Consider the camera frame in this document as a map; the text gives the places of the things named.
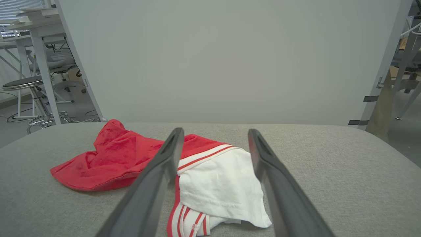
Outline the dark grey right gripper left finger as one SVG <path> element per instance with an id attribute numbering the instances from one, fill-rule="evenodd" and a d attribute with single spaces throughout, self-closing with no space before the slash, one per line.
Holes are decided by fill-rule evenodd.
<path id="1" fill-rule="evenodd" d="M 185 132 L 175 128 L 97 232 L 98 237 L 153 237 L 168 184 L 177 174 Z"/>

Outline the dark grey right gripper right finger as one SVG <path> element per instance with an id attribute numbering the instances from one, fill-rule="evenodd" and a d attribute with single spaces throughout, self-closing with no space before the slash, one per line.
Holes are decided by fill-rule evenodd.
<path id="1" fill-rule="evenodd" d="M 255 176 L 264 184 L 277 237 L 333 237 L 334 233 L 257 129 L 248 131 Z"/>

